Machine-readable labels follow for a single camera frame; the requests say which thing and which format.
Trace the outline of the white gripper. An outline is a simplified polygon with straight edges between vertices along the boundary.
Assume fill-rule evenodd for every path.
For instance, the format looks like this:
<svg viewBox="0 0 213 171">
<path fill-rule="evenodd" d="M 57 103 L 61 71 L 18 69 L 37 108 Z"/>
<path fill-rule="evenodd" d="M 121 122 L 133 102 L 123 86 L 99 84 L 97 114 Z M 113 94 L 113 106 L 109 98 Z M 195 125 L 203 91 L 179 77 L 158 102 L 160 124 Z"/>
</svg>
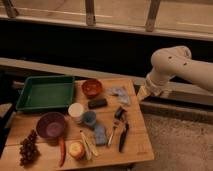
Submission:
<svg viewBox="0 0 213 171">
<path fill-rule="evenodd" d="M 138 101 L 143 101 L 145 98 L 150 95 L 158 96 L 162 92 L 162 88 L 160 86 L 156 86 L 152 82 L 146 81 L 139 88 L 137 93 Z"/>
</svg>

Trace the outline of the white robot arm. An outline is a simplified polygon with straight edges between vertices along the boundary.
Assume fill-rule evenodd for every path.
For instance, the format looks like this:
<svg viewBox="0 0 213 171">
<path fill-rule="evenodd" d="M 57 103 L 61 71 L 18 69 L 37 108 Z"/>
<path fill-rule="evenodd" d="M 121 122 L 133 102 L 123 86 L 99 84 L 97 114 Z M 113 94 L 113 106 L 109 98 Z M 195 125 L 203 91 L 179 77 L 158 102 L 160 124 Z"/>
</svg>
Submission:
<svg viewBox="0 0 213 171">
<path fill-rule="evenodd" d="M 213 63 L 192 59 L 186 46 L 156 50 L 151 56 L 152 70 L 137 93 L 139 101 L 151 94 L 159 96 L 175 76 L 213 93 Z"/>
</svg>

